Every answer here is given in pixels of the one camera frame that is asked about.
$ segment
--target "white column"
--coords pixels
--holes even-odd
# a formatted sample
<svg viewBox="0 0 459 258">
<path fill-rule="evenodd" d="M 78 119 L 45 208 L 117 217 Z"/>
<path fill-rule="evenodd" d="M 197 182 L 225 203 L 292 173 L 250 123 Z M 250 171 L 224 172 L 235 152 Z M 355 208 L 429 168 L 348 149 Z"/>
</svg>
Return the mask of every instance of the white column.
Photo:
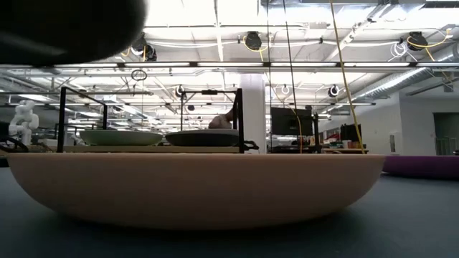
<svg viewBox="0 0 459 258">
<path fill-rule="evenodd" d="M 244 111 L 244 138 L 253 140 L 266 153 L 265 81 L 259 74 L 244 74 L 240 78 Z"/>
</svg>

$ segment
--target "computer monitor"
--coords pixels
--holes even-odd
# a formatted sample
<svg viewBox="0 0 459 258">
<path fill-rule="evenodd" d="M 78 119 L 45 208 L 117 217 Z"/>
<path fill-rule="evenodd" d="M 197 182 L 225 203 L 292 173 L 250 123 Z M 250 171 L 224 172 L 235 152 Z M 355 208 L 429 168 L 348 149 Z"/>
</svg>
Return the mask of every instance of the computer monitor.
<svg viewBox="0 0 459 258">
<path fill-rule="evenodd" d="M 313 117 L 311 110 L 296 110 L 301 122 L 301 134 L 313 135 Z M 299 135 L 298 119 L 290 108 L 271 108 L 272 134 L 274 135 Z"/>
<path fill-rule="evenodd" d="M 355 125 L 342 125 L 341 126 L 341 139 L 358 142 L 359 137 L 357 135 L 356 126 Z"/>
</svg>

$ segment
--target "pipe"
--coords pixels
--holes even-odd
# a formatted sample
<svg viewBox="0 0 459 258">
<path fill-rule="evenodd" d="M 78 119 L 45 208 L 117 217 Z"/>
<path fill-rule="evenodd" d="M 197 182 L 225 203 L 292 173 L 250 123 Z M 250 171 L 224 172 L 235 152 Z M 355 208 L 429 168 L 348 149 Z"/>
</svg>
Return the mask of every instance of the pipe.
<svg viewBox="0 0 459 258">
<path fill-rule="evenodd" d="M 437 62 L 457 62 L 459 61 L 459 44 L 456 42 L 452 46 L 437 51 L 432 56 Z M 422 61 L 429 62 L 430 58 L 426 57 L 422 59 Z M 382 95 L 390 95 L 393 92 L 426 80 L 432 77 L 432 75 L 432 70 L 426 67 L 417 68 L 400 74 L 389 75 L 355 93 L 357 96 L 354 98 L 354 101 L 363 100 L 366 97 L 376 98 Z"/>
</svg>

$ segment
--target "dark gray plate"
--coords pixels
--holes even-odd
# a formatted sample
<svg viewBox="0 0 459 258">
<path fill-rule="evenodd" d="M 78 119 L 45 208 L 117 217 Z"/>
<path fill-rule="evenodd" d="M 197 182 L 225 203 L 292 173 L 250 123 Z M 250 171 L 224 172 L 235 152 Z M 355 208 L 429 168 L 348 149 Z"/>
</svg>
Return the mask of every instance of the dark gray plate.
<svg viewBox="0 0 459 258">
<path fill-rule="evenodd" d="M 239 131 L 233 129 L 189 130 L 166 135 L 174 146 L 230 147 L 237 145 Z"/>
</svg>

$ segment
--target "yellow cable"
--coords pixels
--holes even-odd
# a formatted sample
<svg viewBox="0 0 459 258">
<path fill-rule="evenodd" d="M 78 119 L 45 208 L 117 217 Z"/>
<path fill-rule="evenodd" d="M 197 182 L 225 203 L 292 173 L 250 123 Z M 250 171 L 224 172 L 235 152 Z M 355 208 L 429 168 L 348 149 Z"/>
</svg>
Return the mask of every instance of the yellow cable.
<svg viewBox="0 0 459 258">
<path fill-rule="evenodd" d="M 415 46 L 415 47 L 422 47 L 422 48 L 427 49 L 427 48 L 429 48 L 429 47 L 436 47 L 436 46 L 439 46 L 439 45 L 445 43 L 446 39 L 448 39 L 448 34 L 449 34 L 449 33 L 450 33 L 450 29 L 447 29 L 447 30 L 446 30 L 445 38 L 444 38 L 441 42 L 438 42 L 438 43 L 436 43 L 436 44 L 431 44 L 431 45 L 426 45 L 426 46 L 424 46 L 424 45 L 418 45 L 418 44 L 415 44 L 415 43 L 411 43 L 411 42 L 410 42 L 410 39 L 411 39 L 412 37 L 408 37 L 408 38 L 407 38 L 407 42 L 410 43 L 411 45 Z"/>
<path fill-rule="evenodd" d="M 278 93 L 275 91 L 275 88 L 273 88 L 273 87 L 271 86 L 271 90 L 274 92 L 274 95 L 276 96 L 276 98 L 277 98 L 281 103 L 283 103 L 283 101 L 280 99 Z M 300 121 L 300 118 L 298 117 L 298 115 L 296 115 L 295 110 L 294 110 L 293 108 L 291 108 L 290 106 L 288 106 L 288 108 L 290 108 L 290 109 L 292 110 L 293 114 L 295 114 L 296 119 L 298 120 L 298 129 L 300 130 L 300 140 L 301 140 L 301 142 L 300 142 L 300 154 L 303 154 L 303 132 L 302 132 L 302 130 L 301 130 L 301 121 Z"/>
<path fill-rule="evenodd" d="M 430 53 L 429 49 L 426 48 L 425 51 L 427 52 L 427 54 L 429 55 L 430 59 L 432 60 L 432 62 L 435 62 L 435 59 L 433 58 L 432 54 Z M 445 72 L 441 71 L 443 73 L 443 76 L 445 76 L 445 79 L 447 80 L 448 79 L 448 76 L 445 74 Z"/>
<path fill-rule="evenodd" d="M 339 46 L 338 29 L 336 28 L 335 11 L 333 9 L 333 0 L 329 0 L 329 1 L 330 1 L 330 7 L 331 7 L 331 16 L 333 17 L 333 26 L 334 26 L 335 37 L 336 37 L 336 46 L 338 47 L 339 62 L 341 64 L 341 72 L 343 73 L 344 87 L 346 88 L 346 94 L 347 94 L 347 98 L 349 100 L 349 106 L 351 107 L 352 118 L 354 119 L 354 125 L 356 127 L 357 137 L 359 137 L 359 144 L 360 144 L 361 153 L 365 154 L 364 144 L 362 143 L 361 134 L 360 134 L 360 130 L 359 130 L 359 123 L 357 122 L 357 116 L 356 116 L 356 112 L 354 110 L 354 105 L 352 105 L 351 91 L 349 90 L 349 87 L 347 85 L 346 73 L 344 72 L 343 55 L 341 53 L 341 48 Z"/>
<path fill-rule="evenodd" d="M 128 53 L 124 54 L 123 52 L 121 52 L 121 55 L 124 56 L 124 57 L 127 57 L 130 52 L 131 52 L 131 47 L 128 47 Z"/>
</svg>

